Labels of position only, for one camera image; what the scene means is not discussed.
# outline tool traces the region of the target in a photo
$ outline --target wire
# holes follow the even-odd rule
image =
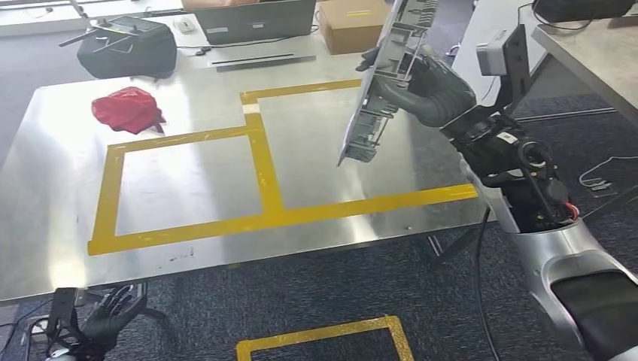
[[[497,76],[492,77],[492,82],[490,83],[490,87],[488,88],[488,91],[485,92],[485,95],[483,96],[483,98],[481,98],[481,102],[483,102],[485,100],[485,98],[487,98],[490,95],[490,92],[492,91],[492,87],[494,86],[494,82],[497,81]]]
[[[41,323],[42,321],[48,321],[49,317],[38,318],[34,323],[30,324],[26,329],[26,350],[24,352],[24,361],[29,361],[29,357],[31,356],[31,339],[33,335],[33,329],[35,325]]]
[[[485,332],[485,337],[488,339],[488,344],[490,345],[490,351],[492,356],[494,357],[494,361],[500,361],[499,354],[497,352],[496,347],[494,346],[494,337],[492,336],[492,332],[490,331],[490,327],[488,325],[488,320],[485,316],[485,310],[483,309],[483,295],[481,292],[481,245],[483,243],[483,234],[485,233],[485,228],[488,225],[488,218],[490,217],[490,208],[485,209],[485,213],[483,214],[483,220],[481,221],[481,229],[478,231],[478,235],[476,236],[476,253],[474,253],[474,264],[476,267],[476,301],[478,303],[478,315],[481,318],[481,325],[483,325],[483,331]]]
[[[565,203],[565,207],[567,207],[567,209],[570,210],[570,212],[572,214],[571,219],[572,220],[577,220],[578,216],[580,215],[580,210],[578,209],[578,207],[576,207],[575,205],[573,205],[573,204],[571,204],[569,202]]]
[[[144,13],[141,15],[141,17],[151,17],[151,15],[153,15],[153,13],[151,13],[149,10],[153,8],[152,6],[147,6],[144,9]]]
[[[312,25],[312,30],[310,31],[310,34],[316,32],[319,29],[319,25]],[[227,47],[248,47],[250,45],[257,45],[257,44],[271,44],[271,43],[277,43],[279,41],[283,41],[283,40],[288,40],[288,39],[292,39],[292,38],[297,38],[299,36],[302,35],[294,35],[294,36],[288,36],[286,38],[279,38],[279,39],[274,39],[274,40],[265,40],[265,41],[255,41],[252,43],[241,43],[241,44],[231,44],[231,45],[204,45],[201,47],[178,47],[178,49],[224,49]]]
[[[534,14],[534,17],[536,18],[536,20],[538,20],[538,21],[539,21],[539,23],[541,23],[541,24],[543,24],[543,25],[547,25],[547,26],[549,26],[550,28],[554,28],[554,29],[560,29],[560,30],[583,30],[584,28],[588,27],[588,26],[589,26],[589,25],[590,25],[590,24],[594,21],[594,18],[596,17],[596,13],[598,12],[598,11],[595,11],[595,12],[591,15],[591,18],[590,18],[589,20],[587,20],[587,22],[586,22],[584,25],[579,26],[578,28],[566,28],[566,27],[564,27],[564,26],[556,26],[556,25],[552,25],[552,24],[550,24],[550,23],[547,23],[547,22],[546,22],[546,21],[544,21],[544,20],[541,20],[541,18],[540,18],[540,17],[538,16],[538,14],[536,13],[536,8],[538,7],[539,2],[540,2],[540,0],[536,0],[536,4],[534,4],[534,5],[532,6],[532,13]]]
[[[604,180],[601,183],[595,183],[595,184],[589,183],[589,184],[586,184],[585,182],[595,181],[596,178],[585,179],[585,176],[587,174],[590,174],[591,172],[595,171],[596,169],[602,167],[603,165],[613,161],[614,159],[620,159],[620,160],[638,159],[638,156],[611,156],[606,161],[598,163],[597,165],[595,165],[594,167],[590,168],[585,173],[581,174],[580,177],[579,177],[579,183],[582,186],[587,187],[587,188],[593,188],[593,187],[602,186],[603,184],[605,184]]]
[[[29,317],[30,315],[34,314],[37,310],[39,310],[40,308],[43,308],[46,304],[50,303],[52,300],[48,300],[44,303],[42,303],[41,305],[39,305],[38,307],[34,308],[32,311],[28,312],[27,314],[25,314],[24,316],[20,317],[14,324],[14,326],[11,328],[11,332],[9,332],[9,337],[7,338],[7,342],[5,343],[4,347],[2,348],[2,350],[0,350],[0,355],[2,355],[7,348],[9,347],[9,344],[11,343],[11,339],[14,337],[15,333],[16,333],[16,328],[18,326],[18,324],[20,322],[22,322],[22,320],[24,320],[25,318]]]
[[[31,15],[31,13],[29,13],[29,10],[25,9],[25,10],[23,10],[23,13],[24,13],[24,14],[26,14],[26,16],[28,16],[28,17],[32,18],[32,19],[40,19],[41,17],[45,17],[45,16],[47,16],[48,14],[53,13],[53,8],[51,8],[51,7],[47,7],[47,8],[45,8],[45,9],[44,9],[44,11],[45,11],[45,12],[44,12],[44,14],[40,14],[40,15]]]
[[[527,3],[527,4],[525,4],[525,5],[521,5],[521,6],[519,6],[519,7],[518,7],[518,9],[516,10],[516,11],[518,12],[518,23],[516,24],[516,26],[521,25],[521,9],[522,9],[522,8],[525,8],[525,7],[527,7],[527,6],[530,6],[530,5],[532,5],[532,4],[533,4],[533,3],[531,3],[531,2],[530,2],[530,3]]]
[[[521,25],[521,9],[525,8],[526,6],[530,6],[532,5],[532,3],[527,3],[525,5],[521,5],[518,7],[518,9],[516,10],[518,12],[518,22],[516,24],[516,27],[518,27],[519,25]],[[483,96],[483,98],[481,98],[481,102],[483,102],[491,93],[492,88],[494,87],[494,82],[497,80],[498,76],[494,76],[492,77],[492,82],[490,83],[490,87],[488,88],[488,91],[485,92],[485,95]]]

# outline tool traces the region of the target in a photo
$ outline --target gloved hand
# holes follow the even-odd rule
[[[124,286],[105,295],[82,327],[82,333],[103,347],[105,353],[115,348],[120,331],[146,308],[146,296],[138,297],[130,303],[133,298],[129,294],[131,289],[132,286]]]
[[[378,53],[378,47],[363,53],[356,70],[370,69]],[[407,71],[412,59],[413,50],[409,50],[401,60],[400,69]],[[395,80],[375,76],[369,93],[414,114],[421,124],[429,127],[444,126],[476,105],[472,88],[431,49],[417,51],[409,76],[407,89]]]

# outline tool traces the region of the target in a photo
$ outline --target white cable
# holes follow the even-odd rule
[[[596,184],[585,184],[586,181],[593,181],[594,179],[583,179],[583,178],[585,178],[585,176],[587,174],[590,174],[591,172],[593,172],[596,169],[602,167],[603,165],[613,161],[614,159],[620,159],[620,160],[638,159],[638,156],[611,156],[606,161],[598,163],[593,168],[591,168],[588,171],[586,171],[585,173],[581,174],[580,177],[579,177],[579,183],[582,186],[587,187],[587,188],[597,187],[597,186],[601,186],[601,185],[605,184],[605,181],[602,181],[602,182],[599,182],[599,183],[596,183]]]

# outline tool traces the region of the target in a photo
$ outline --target red cloth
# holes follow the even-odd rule
[[[109,96],[93,101],[93,115],[114,131],[126,130],[138,134],[151,126],[164,133],[162,111],[155,98],[136,86],[118,90]]]

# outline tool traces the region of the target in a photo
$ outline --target yellow tape square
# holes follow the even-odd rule
[[[399,208],[432,205],[476,197],[475,190],[471,184],[461,184],[433,190],[378,196],[372,199],[286,209],[281,198],[272,155],[266,139],[266,130],[263,126],[258,105],[259,99],[345,89],[359,85],[360,80],[341,80],[245,92],[240,94],[246,122],[245,126],[173,135],[109,146],[105,160],[104,175],[102,176],[102,187],[99,194],[93,238],[87,245],[88,254],[93,256],[123,250],[134,250],[193,239],[292,226],[300,223],[393,211]],[[156,229],[148,232],[115,235],[124,156],[127,152],[239,136],[248,136],[251,145],[260,191],[261,214],[197,223],[189,226]]]
[[[376,329],[388,329],[390,331],[400,361],[414,361],[406,334],[403,332],[401,322],[397,316],[383,316],[371,320],[342,323],[335,326],[240,341],[235,347],[237,351],[237,361],[251,361],[251,353],[258,350],[268,350],[270,348],[300,344],[303,342],[319,341],[326,338],[374,331]]]

